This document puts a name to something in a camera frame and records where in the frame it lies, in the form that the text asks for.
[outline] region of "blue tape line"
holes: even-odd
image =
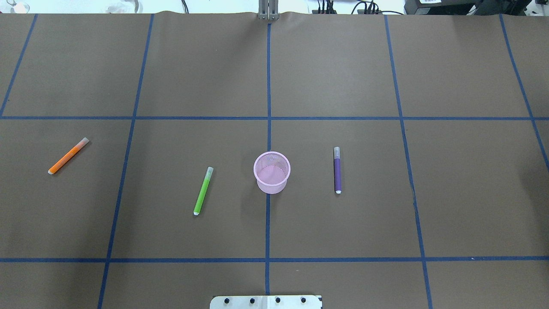
[[[137,120],[267,120],[267,117],[225,116],[137,116]]]
[[[5,257],[0,263],[105,263],[106,258]],[[269,263],[380,263],[380,262],[482,262],[549,261],[549,256],[449,256],[449,257],[271,257]],[[111,258],[109,263],[265,263],[262,257],[220,258]]]
[[[267,24],[267,151],[271,151],[271,24]],[[271,293],[271,195],[265,194],[265,295]]]
[[[267,151],[271,151],[271,24],[267,24]]]
[[[266,194],[265,212],[265,295],[271,293],[270,288],[270,261],[271,261],[271,195]]]
[[[549,171],[549,159],[547,159],[547,153],[545,152],[544,143],[541,141],[540,132],[537,130],[536,120],[534,114],[532,113],[532,108],[530,107],[530,102],[528,102],[528,97],[526,96],[526,91],[524,90],[524,85],[520,79],[520,74],[518,73],[517,64],[514,61],[513,52],[511,51],[511,44],[509,43],[509,37],[507,36],[507,30],[505,29],[505,22],[503,21],[503,15],[500,14],[500,23],[501,30],[503,31],[503,37],[505,38],[505,44],[507,45],[507,51],[509,52],[509,58],[511,59],[511,64],[513,65],[513,70],[517,76],[518,85],[520,86],[520,91],[522,92],[522,98],[524,99],[524,104],[526,104],[526,109],[530,115],[532,121],[532,127],[534,127],[534,132],[536,133],[537,143],[540,146],[541,155],[544,157],[545,167]]]
[[[0,263],[105,263],[106,258],[7,257]]]
[[[11,120],[131,120],[131,116],[2,116]]]
[[[404,120],[530,120],[529,117],[414,117],[404,116]]]
[[[408,167],[408,179],[410,181],[410,187],[412,188],[413,208],[416,216],[417,238],[419,241],[419,252],[421,254],[421,258],[424,259],[425,250],[423,247],[423,235],[421,232],[421,223],[419,221],[419,210],[417,207],[416,187],[414,186],[414,182],[413,182],[412,164],[410,162],[410,153],[408,151],[408,141],[406,138],[406,128],[404,127],[404,116],[402,114],[402,105],[400,103],[399,84],[396,78],[395,59],[393,57],[393,46],[391,45],[391,33],[389,31],[389,21],[387,20],[387,15],[384,15],[383,17],[385,19],[385,31],[387,32],[387,45],[389,46],[389,58],[391,60],[391,71],[393,72],[393,84],[395,86],[396,105],[399,110],[400,130],[402,132],[402,142],[404,143],[404,154],[406,156],[406,165]],[[431,298],[431,288],[429,285],[429,275],[427,273],[427,263],[425,262],[425,260],[422,262],[422,266],[423,266],[423,278],[425,281],[425,292],[427,293],[427,304],[429,309],[433,309],[433,300]]]
[[[6,120],[132,120],[133,116],[1,116]],[[269,120],[264,116],[136,116],[136,120]],[[400,120],[392,116],[354,116],[354,117],[271,117],[271,120]],[[404,116],[404,120],[488,120],[488,121],[531,121],[530,117],[429,117]],[[535,120],[549,120],[549,117],[534,117]]]
[[[549,256],[451,256],[426,257],[427,262],[549,261]]]
[[[143,53],[143,62],[141,64],[141,73],[139,74],[139,83],[137,85],[136,100],[133,106],[132,124],[130,125],[130,133],[128,135],[128,143],[126,146],[126,154],[124,155],[124,164],[122,165],[122,174],[120,176],[120,186],[118,188],[118,196],[116,198],[116,207],[114,209],[113,225],[110,230],[109,247],[107,248],[107,260],[105,261],[105,268],[103,270],[103,280],[101,282],[101,290],[99,292],[99,301],[97,308],[101,309],[103,306],[103,297],[105,296],[105,287],[107,285],[107,277],[109,275],[109,263],[113,253],[114,235],[116,233],[116,224],[118,222],[118,214],[120,212],[120,202],[122,200],[122,191],[124,189],[124,181],[126,179],[126,169],[128,166],[128,158],[130,157],[130,149],[133,139],[133,130],[135,128],[137,108],[139,106],[139,97],[141,95],[141,86],[143,84],[143,75],[145,74],[145,65],[147,63],[147,54],[149,52],[150,35],[153,30],[154,14],[150,15],[149,31],[147,33],[147,42],[145,43],[145,51]]]
[[[25,55],[25,51],[27,50],[27,46],[29,45],[29,40],[31,39],[32,31],[34,29],[34,26],[36,24],[36,19],[38,19],[38,14],[35,14],[34,18],[32,19],[32,24],[29,29],[29,33],[27,34],[27,39],[25,40],[25,43],[23,44],[23,48],[21,50],[21,54],[19,55],[19,59],[17,60],[17,64],[15,65],[15,70],[13,70],[12,79],[9,81],[8,89],[4,96],[4,101],[2,102],[2,107],[0,107],[0,116],[4,113],[4,109],[6,104],[8,103],[9,94],[12,91],[13,83],[15,82],[15,77],[17,76],[17,71],[19,71],[19,66],[21,65],[21,62],[23,61],[23,56]]]
[[[273,257],[272,263],[421,262],[421,257]]]
[[[304,116],[304,117],[271,117],[272,120],[399,120],[399,117],[316,117],[316,116]]]
[[[111,263],[265,263],[265,259],[250,257],[221,258],[112,258]]]

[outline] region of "pen holder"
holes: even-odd
[[[254,176],[261,191],[275,194],[282,191],[290,176],[290,162],[276,151],[261,154],[254,163]]]

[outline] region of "table surface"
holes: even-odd
[[[0,29],[19,30],[0,37],[0,307],[547,308],[549,64],[530,59],[549,19],[3,14]],[[276,195],[252,172],[268,150],[292,165]]]

